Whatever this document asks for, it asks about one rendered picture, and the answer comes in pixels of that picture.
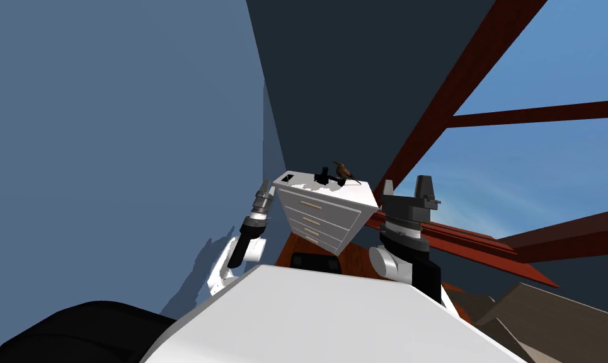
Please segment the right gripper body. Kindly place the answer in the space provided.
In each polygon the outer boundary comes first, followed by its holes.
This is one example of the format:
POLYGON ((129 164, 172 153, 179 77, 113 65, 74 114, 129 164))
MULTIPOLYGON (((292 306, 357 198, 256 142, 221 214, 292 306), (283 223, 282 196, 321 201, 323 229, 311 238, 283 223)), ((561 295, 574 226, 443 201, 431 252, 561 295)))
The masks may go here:
POLYGON ((437 210, 441 203, 439 200, 434 200, 432 194, 422 197, 384 194, 381 202, 386 222, 400 226, 430 222, 430 211, 437 210))

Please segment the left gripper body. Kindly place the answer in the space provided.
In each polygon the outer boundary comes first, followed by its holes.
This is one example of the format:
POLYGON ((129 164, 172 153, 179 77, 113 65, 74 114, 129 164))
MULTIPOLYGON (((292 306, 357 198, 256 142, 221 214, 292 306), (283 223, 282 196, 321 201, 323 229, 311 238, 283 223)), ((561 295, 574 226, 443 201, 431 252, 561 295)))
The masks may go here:
POLYGON ((270 180, 262 182, 260 188, 255 194, 255 201, 251 212, 253 214, 267 215, 274 200, 275 187, 270 180))

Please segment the brown bird figure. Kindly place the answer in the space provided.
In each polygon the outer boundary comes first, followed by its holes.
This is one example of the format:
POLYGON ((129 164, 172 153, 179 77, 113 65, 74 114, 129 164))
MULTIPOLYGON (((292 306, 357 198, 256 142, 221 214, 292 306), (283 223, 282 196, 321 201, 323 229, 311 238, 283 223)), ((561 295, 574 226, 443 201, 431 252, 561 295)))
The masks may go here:
POLYGON ((336 161, 334 161, 333 163, 336 164, 336 174, 339 178, 341 178, 342 180, 346 180, 346 181, 353 180, 353 181, 357 182, 359 185, 361 184, 357 179, 355 179, 355 177, 347 169, 345 164, 339 163, 336 161))

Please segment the black object on chest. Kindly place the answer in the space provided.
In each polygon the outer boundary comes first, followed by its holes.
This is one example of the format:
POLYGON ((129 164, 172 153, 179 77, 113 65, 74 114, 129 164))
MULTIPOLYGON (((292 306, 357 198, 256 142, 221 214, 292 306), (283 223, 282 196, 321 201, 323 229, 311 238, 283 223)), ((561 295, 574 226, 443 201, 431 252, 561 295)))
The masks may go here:
POLYGON ((338 177, 329 175, 329 173, 328 173, 328 167, 326 167, 326 166, 323 167, 321 174, 315 174, 314 175, 314 181, 316 183, 319 183, 319 184, 322 184, 322 185, 327 185, 329 183, 329 181, 334 181, 340 187, 344 186, 345 183, 346 183, 346 179, 345 178, 338 178, 338 177))

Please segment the white chest of drawers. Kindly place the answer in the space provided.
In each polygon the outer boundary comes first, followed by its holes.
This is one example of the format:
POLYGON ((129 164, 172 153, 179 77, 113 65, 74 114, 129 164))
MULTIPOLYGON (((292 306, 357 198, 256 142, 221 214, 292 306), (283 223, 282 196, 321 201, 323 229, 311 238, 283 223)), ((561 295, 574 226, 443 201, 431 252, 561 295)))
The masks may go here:
POLYGON ((292 232, 338 256, 379 209, 370 185, 360 183, 322 185, 314 174, 286 171, 273 185, 292 232))

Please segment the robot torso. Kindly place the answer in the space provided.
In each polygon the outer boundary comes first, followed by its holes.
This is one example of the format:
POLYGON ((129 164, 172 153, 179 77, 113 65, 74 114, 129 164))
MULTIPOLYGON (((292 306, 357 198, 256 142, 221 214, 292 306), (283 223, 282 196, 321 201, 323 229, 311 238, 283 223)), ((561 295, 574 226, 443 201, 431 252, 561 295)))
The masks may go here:
POLYGON ((444 306, 422 265, 378 263, 384 280, 273 265, 235 277, 228 256, 211 297, 141 363, 527 363, 444 306))

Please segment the window with red-brown frame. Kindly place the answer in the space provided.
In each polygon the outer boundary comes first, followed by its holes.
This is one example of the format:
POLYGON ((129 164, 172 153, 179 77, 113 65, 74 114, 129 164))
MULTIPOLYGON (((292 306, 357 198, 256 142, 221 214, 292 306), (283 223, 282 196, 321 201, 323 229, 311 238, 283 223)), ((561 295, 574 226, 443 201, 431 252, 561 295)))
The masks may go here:
MULTIPOLYGON (((546 0, 458 115, 608 101, 608 0, 546 0)), ((436 222, 503 238, 608 212, 608 118, 447 129, 396 188, 433 177, 436 222)))

